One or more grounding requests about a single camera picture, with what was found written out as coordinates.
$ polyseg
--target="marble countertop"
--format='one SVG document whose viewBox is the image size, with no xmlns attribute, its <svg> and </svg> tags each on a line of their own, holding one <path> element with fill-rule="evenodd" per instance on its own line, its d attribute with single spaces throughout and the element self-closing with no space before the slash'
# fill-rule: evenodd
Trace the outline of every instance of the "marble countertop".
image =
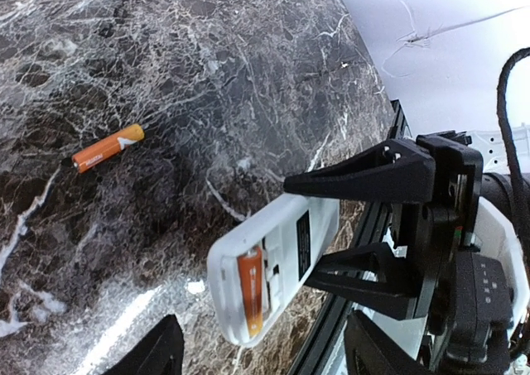
<svg viewBox="0 0 530 375">
<path fill-rule="evenodd" d="M 211 244 L 393 113 L 340 0 L 0 0 L 0 374 L 93 375 L 176 314 L 186 374 L 285 373 L 324 294 L 219 332 Z M 131 123 L 143 142 L 79 175 Z M 359 215 L 343 205 L 335 247 Z"/>
</svg>

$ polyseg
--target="white wall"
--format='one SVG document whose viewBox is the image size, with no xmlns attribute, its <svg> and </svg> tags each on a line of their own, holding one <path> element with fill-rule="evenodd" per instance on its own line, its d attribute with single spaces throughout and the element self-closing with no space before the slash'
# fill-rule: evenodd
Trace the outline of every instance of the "white wall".
<svg viewBox="0 0 530 375">
<path fill-rule="evenodd" d="M 530 0 L 343 1 L 413 134 L 498 129 L 497 80 L 506 59 L 530 46 Z M 405 42 L 415 35 L 431 36 Z M 513 127 L 530 123 L 530 60 L 512 73 L 508 112 Z"/>
</svg>

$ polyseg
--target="black cable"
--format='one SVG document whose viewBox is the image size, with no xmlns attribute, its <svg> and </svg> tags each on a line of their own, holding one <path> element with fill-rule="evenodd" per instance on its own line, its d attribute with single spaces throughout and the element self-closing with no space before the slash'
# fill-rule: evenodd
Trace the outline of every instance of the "black cable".
<svg viewBox="0 0 530 375">
<path fill-rule="evenodd" d="M 530 209 L 525 200 L 523 175 L 521 173 L 515 143 L 513 143 L 512 128 L 508 120 L 506 90 L 508 88 L 508 77 L 513 67 L 520 60 L 529 56 L 530 48 L 523 48 L 510 56 L 503 66 L 499 76 L 499 85 L 497 86 L 497 117 L 499 119 L 504 146 L 506 147 L 506 157 L 508 159 L 508 168 L 510 169 L 510 180 L 513 189 L 513 229 L 521 242 L 524 259 L 527 263 L 530 258 Z M 530 352 L 530 327 L 524 327 L 518 343 L 510 350 L 510 358 L 514 360 L 521 354 L 528 354 L 528 352 Z"/>
</svg>

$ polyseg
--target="black rectangular sticker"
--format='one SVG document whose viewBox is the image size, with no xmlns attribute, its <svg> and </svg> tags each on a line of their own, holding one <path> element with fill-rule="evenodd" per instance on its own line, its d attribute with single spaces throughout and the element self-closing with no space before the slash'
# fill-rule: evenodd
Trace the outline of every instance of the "black rectangular sticker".
<svg viewBox="0 0 530 375">
<path fill-rule="evenodd" d="M 298 281 L 311 266 L 311 230 L 309 211 L 296 221 L 296 238 L 298 240 Z"/>
</svg>

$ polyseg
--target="battery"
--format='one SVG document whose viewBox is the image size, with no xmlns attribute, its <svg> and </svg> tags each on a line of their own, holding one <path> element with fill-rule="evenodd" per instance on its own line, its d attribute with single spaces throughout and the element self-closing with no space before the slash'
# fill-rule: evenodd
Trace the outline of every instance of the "battery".
<svg viewBox="0 0 530 375">
<path fill-rule="evenodd" d="M 263 252 L 259 246 L 238 257 L 243 306 L 250 338 L 259 334 L 263 327 L 262 259 Z"/>
<path fill-rule="evenodd" d="M 82 174 L 96 164 L 118 154 L 125 147 L 141 141 L 144 137 L 142 127 L 138 124 L 133 124 L 74 154 L 72 162 L 79 173 Z"/>
</svg>

